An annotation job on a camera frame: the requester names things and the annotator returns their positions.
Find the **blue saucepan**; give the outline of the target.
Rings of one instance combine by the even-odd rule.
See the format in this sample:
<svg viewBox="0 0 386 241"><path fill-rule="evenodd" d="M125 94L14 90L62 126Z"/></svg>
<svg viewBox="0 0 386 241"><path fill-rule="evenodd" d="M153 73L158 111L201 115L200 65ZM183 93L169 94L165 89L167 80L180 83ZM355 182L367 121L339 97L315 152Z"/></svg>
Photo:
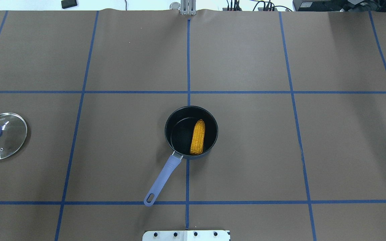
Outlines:
<svg viewBox="0 0 386 241"><path fill-rule="evenodd" d="M190 146L195 123L202 119L205 122L204 151L200 155L191 155ZM165 139L173 150L158 177L144 198L144 205L154 205L166 182L183 159L194 160L206 156L218 138L218 124L213 115L199 106L184 106L174 111L165 124Z"/></svg>

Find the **yellow corn cob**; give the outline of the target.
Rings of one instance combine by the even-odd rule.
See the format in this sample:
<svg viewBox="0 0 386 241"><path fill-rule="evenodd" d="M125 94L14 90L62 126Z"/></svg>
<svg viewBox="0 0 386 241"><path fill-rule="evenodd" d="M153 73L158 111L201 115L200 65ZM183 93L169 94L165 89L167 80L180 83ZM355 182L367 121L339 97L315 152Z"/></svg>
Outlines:
<svg viewBox="0 0 386 241"><path fill-rule="evenodd" d="M191 155L200 155L204 151L205 143L205 122L202 119L199 119L193 128L190 154Z"/></svg>

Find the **glass lid blue knob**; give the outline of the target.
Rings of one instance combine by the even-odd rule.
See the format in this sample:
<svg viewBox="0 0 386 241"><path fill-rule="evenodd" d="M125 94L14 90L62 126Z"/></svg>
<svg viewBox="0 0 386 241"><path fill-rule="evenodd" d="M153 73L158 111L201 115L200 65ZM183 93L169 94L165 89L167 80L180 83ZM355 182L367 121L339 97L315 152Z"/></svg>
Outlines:
<svg viewBox="0 0 386 241"><path fill-rule="evenodd" d="M0 160L14 155L25 143L26 121L15 113L0 114Z"/></svg>

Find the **aluminium frame post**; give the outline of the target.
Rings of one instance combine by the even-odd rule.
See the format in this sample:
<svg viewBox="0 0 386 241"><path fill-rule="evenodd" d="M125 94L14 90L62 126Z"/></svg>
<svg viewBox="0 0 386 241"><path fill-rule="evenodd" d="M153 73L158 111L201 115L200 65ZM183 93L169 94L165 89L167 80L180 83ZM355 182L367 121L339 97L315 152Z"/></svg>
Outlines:
<svg viewBox="0 0 386 241"><path fill-rule="evenodd" d="M181 15L196 15L196 0L181 0L180 14Z"/></svg>

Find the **white pedestal column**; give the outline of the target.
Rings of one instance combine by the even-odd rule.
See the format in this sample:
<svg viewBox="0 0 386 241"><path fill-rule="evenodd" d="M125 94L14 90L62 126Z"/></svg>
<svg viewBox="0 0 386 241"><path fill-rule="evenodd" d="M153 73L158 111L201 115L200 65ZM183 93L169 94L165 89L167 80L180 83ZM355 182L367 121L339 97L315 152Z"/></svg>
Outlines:
<svg viewBox="0 0 386 241"><path fill-rule="evenodd" d="M230 241L226 230L168 230L146 231L143 241Z"/></svg>

